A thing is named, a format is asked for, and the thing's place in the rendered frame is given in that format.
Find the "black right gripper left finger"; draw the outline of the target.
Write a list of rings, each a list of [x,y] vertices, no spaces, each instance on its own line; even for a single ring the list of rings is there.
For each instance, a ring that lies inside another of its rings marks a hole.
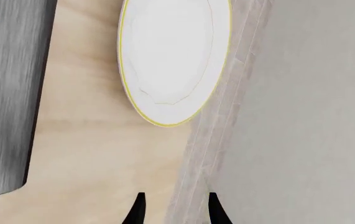
[[[144,224],[146,211],[145,193],[139,192],[122,224]]]

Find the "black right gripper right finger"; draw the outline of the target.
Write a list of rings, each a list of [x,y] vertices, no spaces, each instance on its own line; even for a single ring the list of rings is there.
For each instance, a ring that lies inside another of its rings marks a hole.
[[[224,208],[215,192],[210,192],[209,194],[208,212],[211,224],[233,224],[224,211]]]

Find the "white plate with yellow rim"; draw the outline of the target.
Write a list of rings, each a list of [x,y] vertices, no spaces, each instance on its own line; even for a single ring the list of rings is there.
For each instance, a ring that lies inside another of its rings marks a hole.
[[[231,33],[231,0],[123,0],[118,66],[137,113],[163,128],[192,119],[221,79]]]

